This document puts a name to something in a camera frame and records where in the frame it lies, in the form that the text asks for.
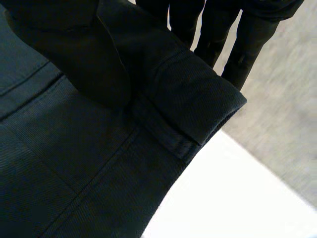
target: white surface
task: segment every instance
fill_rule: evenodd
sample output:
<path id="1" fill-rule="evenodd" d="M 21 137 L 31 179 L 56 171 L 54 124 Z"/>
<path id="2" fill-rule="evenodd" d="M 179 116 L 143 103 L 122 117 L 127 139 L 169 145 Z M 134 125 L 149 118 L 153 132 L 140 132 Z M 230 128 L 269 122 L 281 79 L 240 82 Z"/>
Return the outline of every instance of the white surface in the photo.
<path id="1" fill-rule="evenodd" d="M 174 184 L 142 237 L 317 238 L 317 213 L 219 131 Z"/>

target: trouser leg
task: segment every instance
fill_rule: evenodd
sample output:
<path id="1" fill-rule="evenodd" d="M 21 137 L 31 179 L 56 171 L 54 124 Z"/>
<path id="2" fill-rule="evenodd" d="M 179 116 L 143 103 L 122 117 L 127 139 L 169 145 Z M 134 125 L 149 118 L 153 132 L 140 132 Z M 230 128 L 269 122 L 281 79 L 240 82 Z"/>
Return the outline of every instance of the trouser leg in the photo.
<path id="1" fill-rule="evenodd" d="M 172 32 L 190 48 L 196 32 L 197 20 L 205 0 L 171 0 L 169 17 Z"/>
<path id="2" fill-rule="evenodd" d="M 241 90 L 263 45 L 274 35 L 278 24 L 243 12 L 222 77 Z"/>
<path id="3" fill-rule="evenodd" d="M 136 0 L 136 5 L 160 19 L 167 26 L 167 13 L 170 0 Z"/>
<path id="4" fill-rule="evenodd" d="M 226 42 L 230 27 L 237 18 L 239 0 L 207 0 L 203 17 L 201 35 L 195 54 L 210 67 L 214 67 Z"/>

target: black glove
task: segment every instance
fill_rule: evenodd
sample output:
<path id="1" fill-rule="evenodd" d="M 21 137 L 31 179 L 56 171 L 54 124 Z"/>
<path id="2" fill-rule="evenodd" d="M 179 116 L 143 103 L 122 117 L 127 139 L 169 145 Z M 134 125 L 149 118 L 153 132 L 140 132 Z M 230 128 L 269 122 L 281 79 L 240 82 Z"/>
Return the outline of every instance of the black glove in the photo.
<path id="1" fill-rule="evenodd" d="M 127 105 L 130 80 L 98 0 L 0 0 L 13 32 L 56 65 L 87 97 L 111 108 Z"/>

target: dark green fabric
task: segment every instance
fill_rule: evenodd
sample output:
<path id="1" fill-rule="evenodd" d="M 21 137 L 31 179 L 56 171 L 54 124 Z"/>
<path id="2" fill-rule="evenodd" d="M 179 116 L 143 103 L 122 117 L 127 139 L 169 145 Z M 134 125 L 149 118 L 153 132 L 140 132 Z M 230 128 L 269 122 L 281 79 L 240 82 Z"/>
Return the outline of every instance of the dark green fabric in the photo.
<path id="1" fill-rule="evenodd" d="M 123 110 L 82 96 L 1 24 L 1 237 L 140 237 L 184 169 L 246 102 L 138 7 L 105 0 L 99 15 L 132 80 Z"/>

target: seam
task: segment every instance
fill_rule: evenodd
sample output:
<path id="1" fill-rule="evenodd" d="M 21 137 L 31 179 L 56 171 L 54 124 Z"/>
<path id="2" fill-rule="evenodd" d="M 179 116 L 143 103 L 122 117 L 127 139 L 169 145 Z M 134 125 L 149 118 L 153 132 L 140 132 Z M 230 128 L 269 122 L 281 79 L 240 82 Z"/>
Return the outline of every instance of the seam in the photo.
<path id="1" fill-rule="evenodd" d="M 43 88 L 39 93 L 32 96 L 29 100 L 25 101 L 21 106 L 16 108 L 13 112 L 8 113 L 7 115 L 0 118 L 0 121 L 8 119 L 10 116 L 15 115 L 16 113 L 24 113 L 26 110 L 29 110 L 31 107 L 35 106 L 41 100 L 45 99 L 50 93 L 52 93 L 57 86 L 63 81 L 61 79 L 64 76 L 63 73 L 59 73 L 47 87 Z"/>
<path id="2" fill-rule="evenodd" d="M 28 148 L 30 151 L 32 151 L 32 153 L 33 153 L 34 155 L 38 156 L 38 154 L 37 154 L 33 149 L 31 149 L 30 146 L 28 146 L 27 143 L 26 143 L 24 140 L 22 140 L 22 138 L 21 138 L 18 134 L 16 134 L 15 131 L 13 131 L 13 130 L 10 128 L 10 126 L 5 126 L 5 127 L 6 127 L 8 130 L 10 130 L 10 131 L 12 132 L 12 134 L 14 134 L 14 135 L 25 145 L 26 148 Z M 68 183 L 66 183 L 66 181 L 64 181 L 64 180 L 58 175 L 58 173 L 57 173 L 56 171 L 54 171 L 52 168 L 50 168 L 43 160 L 40 160 L 40 161 L 45 165 L 46 168 L 49 169 L 49 171 L 51 171 L 53 174 L 55 174 L 61 181 L 64 182 L 64 184 L 65 184 L 68 188 L 70 188 L 70 189 L 76 194 L 76 192 L 71 188 L 71 186 L 70 186 Z"/>
<path id="3" fill-rule="evenodd" d="M 31 77 L 33 77 L 36 73 L 38 73 L 42 68 L 44 68 L 47 64 L 50 62 L 44 62 L 41 63 L 34 71 L 28 74 L 25 78 L 17 79 L 15 82 L 13 82 L 11 85 L 8 87 L 5 87 L 3 90 L 0 91 L 0 96 L 4 96 L 5 94 L 9 93 L 10 91 L 14 90 L 21 84 L 23 84 L 25 81 L 29 80 Z"/>
<path id="4" fill-rule="evenodd" d="M 140 127 L 137 124 L 133 130 L 130 132 L 130 134 L 127 136 L 127 138 L 121 143 L 121 145 L 118 147 L 118 149 L 116 150 L 116 152 L 111 156 L 111 158 L 101 167 L 101 169 L 97 172 L 97 174 L 89 181 L 89 183 L 87 183 L 87 185 L 79 192 L 77 193 L 77 196 L 69 203 L 68 206 L 66 206 L 63 211 L 61 212 L 61 214 L 59 214 L 54 221 L 52 221 L 52 223 L 50 225 L 48 225 L 45 230 L 39 235 L 40 237 L 42 236 L 46 236 L 48 230 L 56 223 L 58 223 L 59 220 L 60 223 L 58 224 L 57 227 L 53 228 L 53 233 L 57 232 L 59 230 L 59 228 L 65 223 L 67 222 L 67 218 L 69 216 L 71 216 L 71 214 L 76 210 L 76 208 L 78 206 L 80 206 L 82 204 L 82 200 L 85 199 L 85 197 L 87 196 L 87 194 L 91 191 L 92 186 L 98 185 L 100 183 L 100 180 L 106 176 L 108 174 L 108 171 L 115 165 L 115 163 L 118 161 L 118 156 L 121 155 L 122 153 L 126 152 L 131 145 L 135 142 L 135 140 L 137 139 L 139 133 L 140 133 Z M 127 143 L 127 141 L 133 137 L 132 141 L 129 142 L 129 144 L 127 145 L 126 148 L 122 148 L 124 147 L 124 144 Z"/>

